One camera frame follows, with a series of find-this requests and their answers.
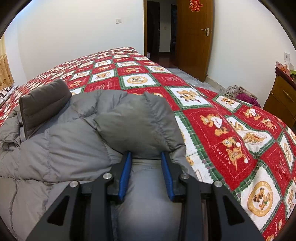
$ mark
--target wooden door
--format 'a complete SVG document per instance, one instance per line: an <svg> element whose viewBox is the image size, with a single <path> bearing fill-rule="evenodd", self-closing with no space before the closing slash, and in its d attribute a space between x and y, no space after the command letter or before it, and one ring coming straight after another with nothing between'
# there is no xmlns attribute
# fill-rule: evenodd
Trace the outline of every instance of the wooden door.
<svg viewBox="0 0 296 241"><path fill-rule="evenodd" d="M191 10L191 2L198 1L177 0L176 65L204 82L211 53L214 2L200 0L203 6L199 12Z"/></svg>

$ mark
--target wall sign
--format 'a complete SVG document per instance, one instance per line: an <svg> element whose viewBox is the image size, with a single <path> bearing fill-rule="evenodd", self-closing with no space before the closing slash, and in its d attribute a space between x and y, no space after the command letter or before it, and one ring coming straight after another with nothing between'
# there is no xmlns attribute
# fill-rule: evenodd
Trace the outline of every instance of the wall sign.
<svg viewBox="0 0 296 241"><path fill-rule="evenodd" d="M200 4L200 0L190 0L190 6L192 12L199 12L203 7L203 4Z"/></svg>

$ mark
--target red and white quilt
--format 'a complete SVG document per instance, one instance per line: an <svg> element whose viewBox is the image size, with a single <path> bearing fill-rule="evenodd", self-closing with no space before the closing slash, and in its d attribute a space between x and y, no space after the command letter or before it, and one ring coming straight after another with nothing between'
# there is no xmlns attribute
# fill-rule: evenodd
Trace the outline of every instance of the red and white quilt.
<svg viewBox="0 0 296 241"><path fill-rule="evenodd" d="M277 117L194 88L133 48L123 47L68 61L19 87L0 109L0 125L20 96L56 78L64 80L72 94L112 89L165 98L198 179L222 181L266 240L273 240L285 225L296 203L296 136Z"/></svg>

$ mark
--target tiled floor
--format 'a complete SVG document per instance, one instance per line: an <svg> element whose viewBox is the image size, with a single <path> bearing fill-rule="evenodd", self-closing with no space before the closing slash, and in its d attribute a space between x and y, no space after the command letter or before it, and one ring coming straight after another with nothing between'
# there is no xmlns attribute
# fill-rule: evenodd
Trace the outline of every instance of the tiled floor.
<svg viewBox="0 0 296 241"><path fill-rule="evenodd" d="M162 67L167 68L176 68L175 63L175 54L174 53L159 53L157 55L151 54L150 60L158 63Z"/></svg>
<svg viewBox="0 0 296 241"><path fill-rule="evenodd" d="M182 71L178 68L167 68L167 70L169 70L173 74L179 76L181 79L185 80L187 83L189 83L191 85L194 85L196 87L201 87L201 88L204 88L204 89L216 92L216 93L219 92L214 87L210 86L210 84L208 84L206 82L200 82L199 80L195 79L191 75L185 73L184 71Z"/></svg>

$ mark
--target striped pillow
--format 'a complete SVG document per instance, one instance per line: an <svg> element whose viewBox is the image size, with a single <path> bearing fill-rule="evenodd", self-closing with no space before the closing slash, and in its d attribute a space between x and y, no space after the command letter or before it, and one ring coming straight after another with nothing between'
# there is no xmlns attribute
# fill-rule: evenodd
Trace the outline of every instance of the striped pillow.
<svg viewBox="0 0 296 241"><path fill-rule="evenodd" d="M3 99L7 93L12 89L12 87L6 87L0 91L0 100Z"/></svg>
<svg viewBox="0 0 296 241"><path fill-rule="evenodd" d="M0 100L0 108L5 104L5 102L8 100L8 98L12 95L13 92L18 88L18 86L11 87L11 90L8 92L8 94Z"/></svg>

